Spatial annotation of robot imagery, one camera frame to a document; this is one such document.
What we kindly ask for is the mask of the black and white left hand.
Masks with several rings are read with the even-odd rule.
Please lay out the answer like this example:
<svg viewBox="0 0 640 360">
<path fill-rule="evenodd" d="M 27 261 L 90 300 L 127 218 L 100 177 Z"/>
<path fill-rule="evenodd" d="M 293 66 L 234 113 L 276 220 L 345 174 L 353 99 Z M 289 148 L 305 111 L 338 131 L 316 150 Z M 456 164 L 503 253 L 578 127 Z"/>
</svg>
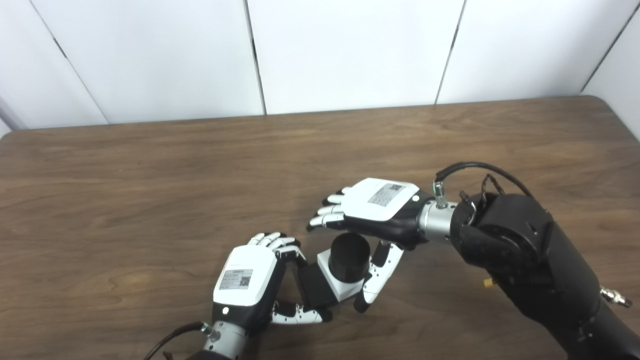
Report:
<svg viewBox="0 0 640 360">
<path fill-rule="evenodd" d="M 278 300 L 289 264 L 308 265 L 295 237 L 258 233 L 232 249 L 212 293 L 212 321 L 233 324 L 248 335 L 270 324 L 306 325 L 330 322 L 331 311 Z"/>
</svg>

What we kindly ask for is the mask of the black and white right hand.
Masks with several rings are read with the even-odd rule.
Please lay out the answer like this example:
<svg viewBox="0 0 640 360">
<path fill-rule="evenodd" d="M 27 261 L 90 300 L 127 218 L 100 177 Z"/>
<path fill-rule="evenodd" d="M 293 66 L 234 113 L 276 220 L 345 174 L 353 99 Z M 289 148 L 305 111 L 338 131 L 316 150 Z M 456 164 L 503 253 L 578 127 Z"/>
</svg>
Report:
<svg viewBox="0 0 640 360">
<path fill-rule="evenodd" d="M 322 201 L 306 230 L 328 228 L 375 237 L 379 243 L 369 263 L 354 309 L 365 313 L 397 269 L 405 251 L 427 241 L 420 219 L 435 197 L 413 183 L 364 178 Z"/>
</svg>

